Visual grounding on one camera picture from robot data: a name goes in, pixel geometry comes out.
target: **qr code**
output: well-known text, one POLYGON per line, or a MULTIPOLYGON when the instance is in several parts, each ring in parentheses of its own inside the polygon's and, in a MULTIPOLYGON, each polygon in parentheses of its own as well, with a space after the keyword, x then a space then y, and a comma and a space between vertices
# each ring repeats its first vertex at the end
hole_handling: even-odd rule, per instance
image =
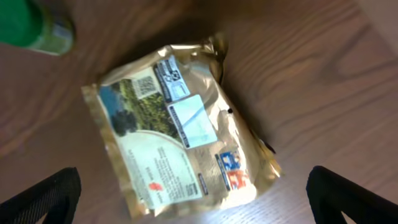
POLYGON ((134 89, 139 99, 157 93, 155 81, 151 76, 134 80, 134 89))

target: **green trees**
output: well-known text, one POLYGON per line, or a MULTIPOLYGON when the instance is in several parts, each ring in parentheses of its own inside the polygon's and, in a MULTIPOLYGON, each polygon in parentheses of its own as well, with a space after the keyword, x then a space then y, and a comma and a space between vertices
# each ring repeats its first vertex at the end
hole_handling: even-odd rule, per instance
POLYGON ((180 141, 162 94, 155 93, 139 100, 132 87, 132 81, 128 79, 113 84, 111 88, 122 96, 121 103, 124 106, 124 111, 118 111, 111 117, 118 135, 123 136, 127 131, 143 129, 158 131, 180 141))
POLYGON ((124 136, 127 131, 134 132, 137 130, 136 117, 130 111, 118 111, 111 116, 111 123, 114 131, 119 136, 124 136))

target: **green bottle cap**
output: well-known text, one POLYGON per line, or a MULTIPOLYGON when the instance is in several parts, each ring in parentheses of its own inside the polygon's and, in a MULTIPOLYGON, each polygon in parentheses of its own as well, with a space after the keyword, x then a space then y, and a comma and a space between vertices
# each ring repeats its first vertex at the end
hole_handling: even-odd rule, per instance
POLYGON ((40 36, 44 19, 30 0, 0 0, 0 41, 28 47, 40 36))

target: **foil pouch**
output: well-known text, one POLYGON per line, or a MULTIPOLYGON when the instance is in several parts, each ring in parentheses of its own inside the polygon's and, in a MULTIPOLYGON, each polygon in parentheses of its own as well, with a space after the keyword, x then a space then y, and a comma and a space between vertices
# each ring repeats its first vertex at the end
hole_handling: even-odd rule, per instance
POLYGON ((253 201, 280 176, 219 85, 216 35, 167 45, 82 88, 133 217, 176 217, 253 201))

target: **barcode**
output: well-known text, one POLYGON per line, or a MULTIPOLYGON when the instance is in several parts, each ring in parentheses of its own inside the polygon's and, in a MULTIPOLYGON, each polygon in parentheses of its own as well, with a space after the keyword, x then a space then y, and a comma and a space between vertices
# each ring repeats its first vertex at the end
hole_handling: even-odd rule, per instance
POLYGON ((135 91, 139 99, 147 97, 157 92, 154 79, 151 76, 135 80, 135 91))
POLYGON ((198 194, 198 189, 197 189, 197 186, 195 185, 195 184, 188 184, 187 186, 186 186, 186 188, 187 188, 187 195, 188 196, 192 196, 193 194, 198 194))

